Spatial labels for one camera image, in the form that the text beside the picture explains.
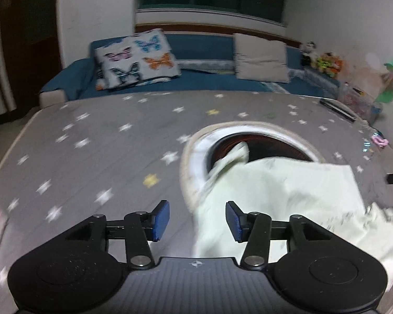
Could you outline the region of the pale green garment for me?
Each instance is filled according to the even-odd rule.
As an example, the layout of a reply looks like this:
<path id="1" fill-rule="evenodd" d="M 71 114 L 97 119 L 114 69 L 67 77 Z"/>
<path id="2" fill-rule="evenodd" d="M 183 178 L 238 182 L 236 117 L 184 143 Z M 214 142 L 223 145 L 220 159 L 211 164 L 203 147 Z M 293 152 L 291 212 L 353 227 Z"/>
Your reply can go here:
<path id="1" fill-rule="evenodd" d="M 248 147 L 237 144 L 209 172 L 194 210 L 195 257 L 235 257 L 245 250 L 226 222 L 225 205 L 273 220 L 302 215 L 378 259 L 393 286 L 393 210 L 364 204 L 348 165 L 282 157 L 248 161 Z"/>

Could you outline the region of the pink braided hair band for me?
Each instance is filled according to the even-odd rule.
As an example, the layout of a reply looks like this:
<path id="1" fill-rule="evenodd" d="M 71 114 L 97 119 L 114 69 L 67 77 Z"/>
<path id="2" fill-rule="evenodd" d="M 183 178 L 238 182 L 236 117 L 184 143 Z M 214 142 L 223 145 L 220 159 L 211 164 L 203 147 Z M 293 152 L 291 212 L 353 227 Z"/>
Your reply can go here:
<path id="1" fill-rule="evenodd" d="M 385 148 L 386 146 L 388 146 L 388 143 L 389 143 L 387 139 L 381 138 L 379 135 L 373 135 L 371 137 L 371 140 L 379 148 Z"/>

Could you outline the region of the clear plastic storage box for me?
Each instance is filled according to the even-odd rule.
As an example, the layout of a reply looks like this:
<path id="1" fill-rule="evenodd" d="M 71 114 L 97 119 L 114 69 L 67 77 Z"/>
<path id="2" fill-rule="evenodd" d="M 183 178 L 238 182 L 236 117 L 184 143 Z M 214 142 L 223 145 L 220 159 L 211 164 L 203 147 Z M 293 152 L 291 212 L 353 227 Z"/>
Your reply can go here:
<path id="1" fill-rule="evenodd" d="M 348 83 L 340 84 L 337 100 L 367 121 L 369 125 L 373 125 L 383 111 L 382 103 Z"/>

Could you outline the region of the round induction cooktop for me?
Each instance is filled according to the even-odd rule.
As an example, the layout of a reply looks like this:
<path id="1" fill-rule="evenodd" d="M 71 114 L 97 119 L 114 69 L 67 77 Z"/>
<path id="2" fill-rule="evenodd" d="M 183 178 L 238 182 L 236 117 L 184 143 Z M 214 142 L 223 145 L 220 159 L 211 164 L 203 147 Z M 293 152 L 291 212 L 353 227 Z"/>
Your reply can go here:
<path id="1" fill-rule="evenodd" d="M 197 207 L 199 194 L 215 163 L 239 143 L 247 145 L 249 162 L 269 157 L 326 162 L 307 140 L 272 123 L 233 121 L 206 126 L 191 136 L 181 158 L 180 185 L 191 213 Z"/>

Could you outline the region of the black remote control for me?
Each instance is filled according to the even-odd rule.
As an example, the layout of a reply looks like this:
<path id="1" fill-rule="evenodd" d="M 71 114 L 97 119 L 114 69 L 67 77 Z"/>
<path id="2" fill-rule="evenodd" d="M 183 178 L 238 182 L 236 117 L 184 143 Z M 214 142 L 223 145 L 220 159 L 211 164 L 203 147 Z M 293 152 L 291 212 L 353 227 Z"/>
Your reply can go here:
<path id="1" fill-rule="evenodd" d="M 356 117 L 353 114 L 350 114 L 348 111 L 345 111 L 343 108 L 337 106 L 336 104 L 332 103 L 327 99 L 320 99 L 319 103 L 351 123 L 354 123 L 356 121 Z"/>

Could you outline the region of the colourful paper pinwheel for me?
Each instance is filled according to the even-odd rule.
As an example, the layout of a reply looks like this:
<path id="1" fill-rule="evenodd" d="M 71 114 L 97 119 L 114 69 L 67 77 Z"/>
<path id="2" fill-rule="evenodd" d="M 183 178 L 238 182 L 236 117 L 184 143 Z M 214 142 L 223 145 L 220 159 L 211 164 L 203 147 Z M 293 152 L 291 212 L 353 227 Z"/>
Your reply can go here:
<path id="1" fill-rule="evenodd" d="M 383 90 L 376 98 L 377 102 L 389 104 L 393 101 L 393 60 L 384 64 L 387 72 L 382 75 Z"/>

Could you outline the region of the orange fox plush toy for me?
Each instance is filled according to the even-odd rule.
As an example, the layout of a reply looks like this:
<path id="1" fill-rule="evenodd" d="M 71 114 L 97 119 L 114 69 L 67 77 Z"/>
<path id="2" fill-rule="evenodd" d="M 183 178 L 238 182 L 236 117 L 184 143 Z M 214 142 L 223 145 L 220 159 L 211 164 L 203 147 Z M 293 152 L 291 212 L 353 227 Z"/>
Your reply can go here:
<path id="1" fill-rule="evenodd" d="M 343 68 L 343 60 L 338 55 L 331 55 L 330 63 L 326 72 L 331 78 L 336 79 Z"/>

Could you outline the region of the brown bear plush toy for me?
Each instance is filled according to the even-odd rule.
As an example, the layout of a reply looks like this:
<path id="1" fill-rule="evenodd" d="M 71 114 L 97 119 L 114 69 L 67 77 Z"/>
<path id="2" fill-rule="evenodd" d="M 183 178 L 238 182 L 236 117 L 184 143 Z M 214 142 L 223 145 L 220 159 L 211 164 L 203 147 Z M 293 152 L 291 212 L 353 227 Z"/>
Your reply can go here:
<path id="1" fill-rule="evenodd" d="M 330 70 L 334 65 L 334 57 L 332 52 L 324 53 L 316 58 L 316 69 L 325 73 L 327 70 Z"/>

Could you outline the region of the panda plush toy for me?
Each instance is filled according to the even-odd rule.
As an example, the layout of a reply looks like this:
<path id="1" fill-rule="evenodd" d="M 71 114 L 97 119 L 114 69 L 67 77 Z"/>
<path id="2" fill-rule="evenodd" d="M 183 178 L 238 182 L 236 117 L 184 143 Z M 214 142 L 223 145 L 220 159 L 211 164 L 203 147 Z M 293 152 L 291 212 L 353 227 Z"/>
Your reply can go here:
<path id="1" fill-rule="evenodd" d="M 311 66 L 312 63 L 316 62 L 318 55 L 316 53 L 316 43 L 313 41 L 308 41 L 306 43 L 302 43 L 299 47 L 301 51 L 301 60 L 300 64 L 302 66 Z"/>

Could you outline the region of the butterfly print pillow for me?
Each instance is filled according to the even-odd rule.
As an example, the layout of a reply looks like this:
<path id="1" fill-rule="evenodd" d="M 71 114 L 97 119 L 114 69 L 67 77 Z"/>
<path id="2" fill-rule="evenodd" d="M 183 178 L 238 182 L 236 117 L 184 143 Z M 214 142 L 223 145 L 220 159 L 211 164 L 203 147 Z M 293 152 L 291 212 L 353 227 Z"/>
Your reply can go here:
<path id="1" fill-rule="evenodd" d="M 168 82 L 181 75 L 161 29 L 136 33 L 96 48 L 94 58 L 98 91 Z"/>

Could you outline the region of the grey plain pillow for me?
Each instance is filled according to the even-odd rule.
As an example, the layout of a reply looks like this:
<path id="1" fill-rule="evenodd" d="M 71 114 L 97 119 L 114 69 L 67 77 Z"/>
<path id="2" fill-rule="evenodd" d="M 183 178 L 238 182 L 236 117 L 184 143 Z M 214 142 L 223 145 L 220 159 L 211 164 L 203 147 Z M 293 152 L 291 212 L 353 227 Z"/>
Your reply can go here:
<path id="1" fill-rule="evenodd" d="M 234 65 L 241 80 L 288 83 L 287 46 L 241 33 L 233 34 Z"/>

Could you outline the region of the blue sofa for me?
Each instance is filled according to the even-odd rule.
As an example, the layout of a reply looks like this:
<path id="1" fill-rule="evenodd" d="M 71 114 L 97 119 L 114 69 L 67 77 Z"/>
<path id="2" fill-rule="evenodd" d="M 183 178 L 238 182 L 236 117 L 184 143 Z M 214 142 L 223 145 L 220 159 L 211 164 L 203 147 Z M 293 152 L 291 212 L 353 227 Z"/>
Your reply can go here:
<path id="1" fill-rule="evenodd" d="M 287 47 L 287 83 L 257 82 L 236 77 L 231 36 L 177 33 L 167 34 L 166 37 L 181 70 L 179 77 L 159 78 L 155 82 L 130 87 L 102 89 L 103 75 L 96 51 L 109 45 L 118 45 L 121 39 L 94 41 L 90 44 L 87 58 L 70 64 L 42 88 L 39 95 L 40 106 L 45 108 L 67 101 L 111 94 L 196 90 L 272 92 L 330 99 L 337 97 L 339 81 L 311 67 L 302 66 L 302 53 L 296 47 Z"/>

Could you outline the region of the dark wooden door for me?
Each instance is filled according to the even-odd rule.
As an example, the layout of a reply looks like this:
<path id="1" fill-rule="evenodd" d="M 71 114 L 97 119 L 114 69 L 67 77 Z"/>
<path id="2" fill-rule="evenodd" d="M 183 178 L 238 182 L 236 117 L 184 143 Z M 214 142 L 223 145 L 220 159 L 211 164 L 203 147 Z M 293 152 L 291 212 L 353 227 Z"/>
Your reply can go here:
<path id="1" fill-rule="evenodd" d="M 0 0 L 3 59 L 18 110 L 38 103 L 42 87 L 62 70 L 57 0 Z"/>

